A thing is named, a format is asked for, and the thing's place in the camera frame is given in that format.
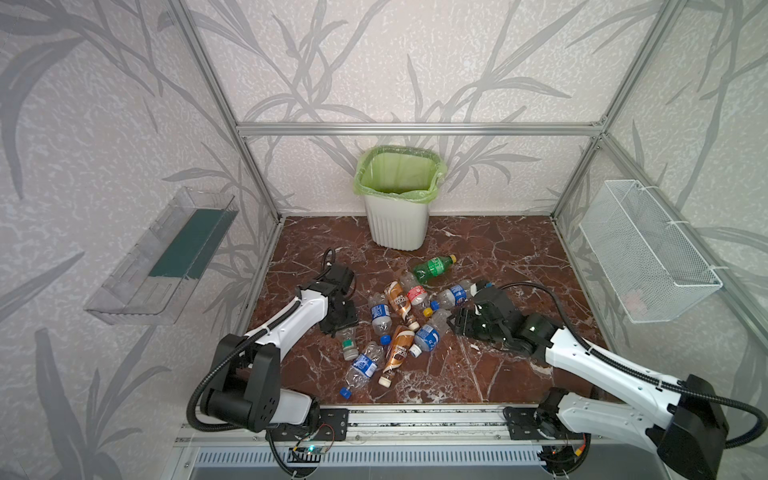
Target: vent grille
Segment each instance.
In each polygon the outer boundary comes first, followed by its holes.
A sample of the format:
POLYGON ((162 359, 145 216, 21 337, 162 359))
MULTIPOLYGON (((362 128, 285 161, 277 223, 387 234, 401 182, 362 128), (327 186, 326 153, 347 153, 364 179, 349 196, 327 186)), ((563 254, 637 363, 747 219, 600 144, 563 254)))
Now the vent grille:
MULTIPOLYGON (((285 448, 283 460, 291 465, 285 448)), ((440 465, 542 465, 534 445, 419 445, 419 446, 335 446, 319 463, 335 467, 440 466, 440 465)), ((307 455, 299 455, 309 460, 307 455)), ((203 447, 197 454, 196 467, 271 467, 275 466, 267 447, 203 447)))

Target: blue label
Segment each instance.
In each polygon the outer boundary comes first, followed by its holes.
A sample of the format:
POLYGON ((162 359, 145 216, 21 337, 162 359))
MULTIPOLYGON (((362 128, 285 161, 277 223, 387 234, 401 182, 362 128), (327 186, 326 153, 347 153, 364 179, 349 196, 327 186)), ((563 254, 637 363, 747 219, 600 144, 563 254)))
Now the blue label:
POLYGON ((374 305, 371 307, 371 318, 375 320, 380 316, 389 316, 389 307, 387 305, 374 305))
POLYGON ((456 305, 461 305, 467 300, 467 293, 461 285, 452 286, 451 293, 453 293, 453 298, 456 299, 456 305))
POLYGON ((437 345, 437 342, 440 341, 440 334, 437 333, 437 330, 435 330, 434 327, 429 324, 420 328, 419 331, 416 332, 416 336, 424 340, 424 343, 427 345, 428 352, 433 351, 435 349, 435 345, 437 345))
POLYGON ((379 368, 373 360, 362 354, 352 362, 352 366, 368 378, 371 378, 376 369, 379 368))

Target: green soda bottle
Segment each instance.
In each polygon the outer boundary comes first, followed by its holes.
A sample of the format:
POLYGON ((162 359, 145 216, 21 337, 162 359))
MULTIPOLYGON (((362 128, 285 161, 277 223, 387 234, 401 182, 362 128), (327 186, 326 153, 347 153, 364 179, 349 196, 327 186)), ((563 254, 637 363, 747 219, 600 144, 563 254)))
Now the green soda bottle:
POLYGON ((426 263, 414 266, 413 274, 416 275, 421 284, 426 284, 429 279, 444 273, 454 263, 456 263, 456 255, 435 257, 426 263))

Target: leaf pattern wallpaper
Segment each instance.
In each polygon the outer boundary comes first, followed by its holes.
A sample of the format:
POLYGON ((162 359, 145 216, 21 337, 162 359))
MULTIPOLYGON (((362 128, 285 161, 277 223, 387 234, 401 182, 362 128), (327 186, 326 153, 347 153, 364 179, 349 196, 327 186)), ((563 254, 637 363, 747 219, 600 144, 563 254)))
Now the leaf pattern wallpaper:
MULTIPOLYGON (((756 300, 768 306, 768 2, 690 0, 612 127, 614 138, 698 230, 756 300)), ((712 381, 768 409, 768 356, 712 295, 669 323, 630 323, 578 229, 605 180, 622 178, 598 154, 560 225, 575 266, 622 355, 712 381)), ((727 411, 731 432, 753 421, 727 411)), ((726 451, 718 478, 757 480, 768 439, 726 451)))
POLYGON ((157 478, 275 227, 163 2, 1 0, 0 478, 157 478), (179 187, 240 207, 173 326, 83 310, 179 187))
MULTIPOLYGON (((240 122, 589 122, 661 1, 188 4, 240 122)), ((394 143, 431 148, 449 165, 435 213, 545 214, 587 142, 259 137, 250 147, 286 212, 361 214, 357 160, 394 143)))

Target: white bottle cap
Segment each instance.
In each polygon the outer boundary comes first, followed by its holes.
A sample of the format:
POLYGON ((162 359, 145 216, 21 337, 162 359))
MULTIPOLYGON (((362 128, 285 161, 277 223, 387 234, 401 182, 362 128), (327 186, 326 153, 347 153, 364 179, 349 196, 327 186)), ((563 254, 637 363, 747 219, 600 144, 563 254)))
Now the white bottle cap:
POLYGON ((345 359, 346 361, 354 360, 354 359, 356 359, 356 358, 357 358, 357 356, 360 354, 360 352, 358 351, 358 349, 349 349, 349 350, 344 350, 344 352, 343 352, 343 353, 344 353, 344 359, 345 359))

